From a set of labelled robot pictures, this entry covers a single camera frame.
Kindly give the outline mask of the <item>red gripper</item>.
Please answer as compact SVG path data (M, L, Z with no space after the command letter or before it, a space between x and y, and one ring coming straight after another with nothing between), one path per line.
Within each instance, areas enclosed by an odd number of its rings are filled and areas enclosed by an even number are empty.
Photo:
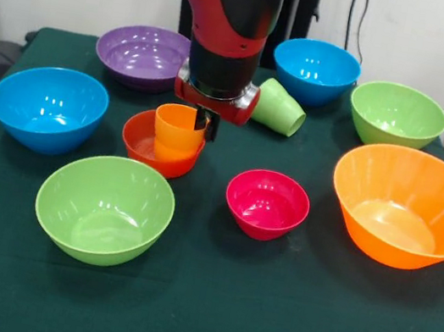
M244 125L252 117L260 94L258 86L251 84L239 97L220 100L216 97L207 97L198 91L191 84L189 73L188 69L181 69L177 73L174 93L181 100L197 106L193 128L205 130L206 142L214 142L216 139L221 118L239 126Z

